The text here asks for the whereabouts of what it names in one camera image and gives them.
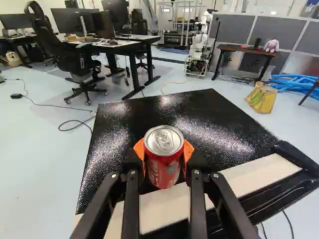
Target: beige panel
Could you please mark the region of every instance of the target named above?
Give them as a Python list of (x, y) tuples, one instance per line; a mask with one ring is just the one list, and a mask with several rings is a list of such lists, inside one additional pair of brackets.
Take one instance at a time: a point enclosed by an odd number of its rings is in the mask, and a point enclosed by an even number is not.
[[(272, 154), (254, 161), (222, 170), (235, 195), (240, 198), (267, 185), (284, 179), (301, 168), (283, 157)], [(214, 207), (205, 195), (206, 208)], [(140, 196), (140, 228), (145, 234), (172, 223), (188, 218), (189, 188), (186, 183), (175, 185), (169, 189), (158, 190)], [(119, 202), (109, 223), (106, 238), (120, 239), (124, 202)], [(74, 226), (82, 214), (76, 215)]]

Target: yellow bag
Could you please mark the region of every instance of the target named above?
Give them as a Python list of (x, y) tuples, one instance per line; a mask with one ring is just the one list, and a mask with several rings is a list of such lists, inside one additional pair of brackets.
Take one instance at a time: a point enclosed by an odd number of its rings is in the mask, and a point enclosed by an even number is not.
[(253, 91), (245, 98), (245, 101), (258, 113), (271, 113), (276, 100), (277, 91), (264, 88), (264, 83), (256, 82)]

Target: office chair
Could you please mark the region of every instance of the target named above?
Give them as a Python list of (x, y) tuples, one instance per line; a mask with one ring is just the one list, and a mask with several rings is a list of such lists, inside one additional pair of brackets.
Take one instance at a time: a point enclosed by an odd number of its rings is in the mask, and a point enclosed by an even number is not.
[[(29, 8), (34, 12), (34, 16), (30, 14)], [(57, 67), (66, 72), (70, 72), (72, 79), (68, 80), (79, 84), (79, 88), (72, 88), (73, 94), (64, 98), (65, 103), (71, 103), (70, 99), (84, 93), (86, 96), (86, 105), (90, 105), (91, 101), (88, 92), (104, 92), (105, 89), (99, 89), (95, 82), (103, 80), (98, 74), (101, 72), (101, 62), (92, 60), (92, 54), (87, 50), (87, 46), (92, 43), (83, 43), (75, 48), (66, 42), (61, 42), (54, 34), (50, 23), (45, 18), (42, 8), (36, 1), (30, 1), (26, 4), (24, 13), (29, 16), (32, 27), (37, 35), (37, 40), (41, 45), (57, 60)]]
[[(143, 19), (141, 9), (133, 9), (132, 11), (132, 34), (148, 34), (148, 22), (145, 19)], [(146, 55), (144, 54), (144, 52), (136, 54), (135, 57), (140, 60), (140, 62), (136, 64), (136, 68), (138, 69), (139, 67), (142, 67), (147, 70), (148, 65), (142, 62), (143, 59), (146, 59)]]

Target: red soda can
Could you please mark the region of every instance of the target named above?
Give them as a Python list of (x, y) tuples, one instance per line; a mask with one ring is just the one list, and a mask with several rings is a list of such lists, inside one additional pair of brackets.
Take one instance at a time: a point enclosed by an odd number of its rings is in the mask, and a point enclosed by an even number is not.
[(152, 184), (165, 189), (176, 183), (183, 150), (183, 135), (175, 127), (160, 125), (146, 132), (144, 152), (148, 156), (147, 169)]

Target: gray floor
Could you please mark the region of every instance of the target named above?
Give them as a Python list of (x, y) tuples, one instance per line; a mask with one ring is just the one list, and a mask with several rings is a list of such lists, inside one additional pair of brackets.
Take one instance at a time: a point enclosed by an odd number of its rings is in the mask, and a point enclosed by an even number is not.
[[(124, 57), (120, 57), (119, 61), (125, 67)], [(213, 88), (279, 138), (291, 142), (319, 163), (316, 148), (318, 101), (308, 98), (302, 106), (298, 106), (302, 95), (285, 92), (278, 94), (271, 114), (258, 114), (244, 101), (252, 90), (251, 85), (225, 81), (225, 75), (215, 81), (210, 80), (210, 74), (205, 79), (186, 77), (182, 64), (154, 61), (154, 65), (155, 75), (162, 77), (143, 90), (145, 97), (161, 95), (162, 92), (171, 94)], [(17, 67), (3, 71), (2, 75), (7, 79), (24, 79), (28, 96), (38, 104), (65, 106), (63, 97), (70, 95), (74, 86), (61, 78), (63, 72), (50, 67)], [(146, 71), (140, 69), (139, 76), (143, 84)], [(119, 101), (132, 90), (132, 80), (129, 79), (129, 82), (127, 87), (123, 79), (117, 85), (108, 78), (100, 83), (101, 87), (109, 90), (108, 96), (92, 93), (91, 106), (84, 105), (84, 97), (79, 96), (71, 106), (95, 110), (98, 103)], [(23, 93), (23, 82), (0, 84), (0, 238), (68, 238), (72, 231), (90, 132), (86, 127), (60, 132), (57, 127), (66, 120), (85, 120), (92, 114), (39, 107), (25, 98), (12, 100), (12, 93)], [(139, 97), (143, 97), (141, 92), (134, 96)], [(317, 190), (286, 210), (296, 239), (317, 238), (318, 200)], [(282, 213), (266, 220), (264, 226), (269, 239), (291, 238), (289, 225)]]

